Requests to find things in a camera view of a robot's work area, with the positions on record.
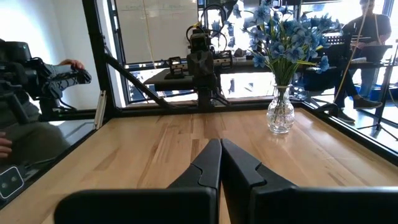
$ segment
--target man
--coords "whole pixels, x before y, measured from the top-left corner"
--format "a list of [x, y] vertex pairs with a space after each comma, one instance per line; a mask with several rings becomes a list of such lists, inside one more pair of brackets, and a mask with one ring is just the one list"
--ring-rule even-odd
[[[0, 55], [0, 61], [5, 60], [4, 56]], [[64, 60], [60, 65], [84, 69], [77, 60]], [[0, 165], [52, 159], [66, 150], [69, 144], [61, 130], [47, 122], [38, 122], [39, 109], [29, 101], [28, 94], [18, 91], [16, 96], [30, 123], [19, 125], [7, 103], [0, 101]]]
[[[391, 36], [391, 24], [390, 19], [385, 15], [378, 15], [373, 13], [374, 0], [361, 0], [360, 2], [362, 8], [362, 16], [354, 19], [344, 26], [343, 31], [349, 31], [355, 29], [354, 35], [358, 35], [361, 28], [363, 17], [365, 17], [365, 22], [361, 32], [362, 37], [370, 37], [370, 39], [360, 40], [357, 46], [355, 58], [362, 57], [362, 49], [367, 46], [373, 45], [384, 45], [386, 40]], [[349, 71], [351, 75], [354, 75], [355, 70]], [[372, 86], [374, 83], [374, 78], [376, 76], [376, 69], [362, 69], [361, 70], [361, 89], [359, 95], [364, 98], [369, 98]]]

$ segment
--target flower bouquet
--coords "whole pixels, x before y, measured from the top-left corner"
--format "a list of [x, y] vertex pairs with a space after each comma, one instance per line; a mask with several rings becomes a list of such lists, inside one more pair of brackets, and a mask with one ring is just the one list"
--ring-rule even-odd
[[[294, 109], [289, 100], [294, 73], [299, 65], [316, 67], [317, 73], [328, 70], [327, 56], [323, 56], [320, 63], [308, 60], [317, 57], [320, 48], [329, 47], [323, 33], [339, 25], [328, 15], [307, 19], [304, 14], [297, 21], [287, 6], [273, 7], [271, 4], [271, 0], [263, 0], [254, 12], [250, 12], [253, 21], [246, 21], [243, 31], [251, 37], [249, 51], [254, 56], [254, 66], [266, 66], [274, 74], [275, 97], [267, 111], [268, 126], [274, 133], [287, 133], [294, 123]], [[241, 17], [241, 12], [235, 5], [233, 14]]]

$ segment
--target light wood tabletop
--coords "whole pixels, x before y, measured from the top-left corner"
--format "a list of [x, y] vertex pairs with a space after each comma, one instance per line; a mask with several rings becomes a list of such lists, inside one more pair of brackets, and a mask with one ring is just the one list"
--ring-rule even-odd
[[[83, 189], [166, 188], [209, 139], [228, 138], [299, 186], [398, 185], [398, 168], [303, 109], [276, 136], [266, 111], [112, 119], [0, 211], [1, 223], [52, 223]], [[221, 195], [220, 223], [229, 223]]]

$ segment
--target jeans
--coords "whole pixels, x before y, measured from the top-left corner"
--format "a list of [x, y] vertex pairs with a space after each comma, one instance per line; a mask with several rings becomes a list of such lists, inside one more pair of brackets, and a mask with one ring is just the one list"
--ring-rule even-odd
[[[349, 72], [351, 75], [354, 75], [356, 70], [355, 69], [350, 70]], [[360, 96], [362, 96], [363, 98], [370, 97], [375, 77], [376, 77], [376, 69], [375, 68], [361, 70], [362, 84], [361, 84], [361, 89], [359, 91]]]
[[[342, 78], [343, 78], [343, 74], [341, 74], [341, 76], [338, 76], [334, 80], [334, 82], [335, 82], [335, 97], [336, 97], [338, 89], [340, 87], [340, 83], [341, 83]], [[336, 98], [335, 103], [337, 104], [337, 106], [339, 108], [344, 108], [345, 107], [344, 100], [345, 100], [346, 96], [347, 95], [348, 96], [355, 96], [357, 94], [358, 94], [358, 92], [355, 89], [353, 78], [352, 78], [352, 76], [349, 73], [347, 73], [346, 76], [345, 76], [343, 85], [341, 86], [341, 90], [340, 90], [340, 92], [339, 92], [339, 94], [338, 94], [338, 96]]]

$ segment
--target shoe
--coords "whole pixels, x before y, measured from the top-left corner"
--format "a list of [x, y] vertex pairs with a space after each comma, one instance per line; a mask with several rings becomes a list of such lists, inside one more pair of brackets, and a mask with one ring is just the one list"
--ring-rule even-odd
[[354, 109], [374, 109], [381, 106], [382, 103], [380, 102], [365, 100], [364, 98], [354, 100]]
[[343, 110], [338, 110], [338, 119], [346, 122], [346, 123], [355, 123], [355, 120], [353, 118], [350, 118], [347, 114], [344, 114]]

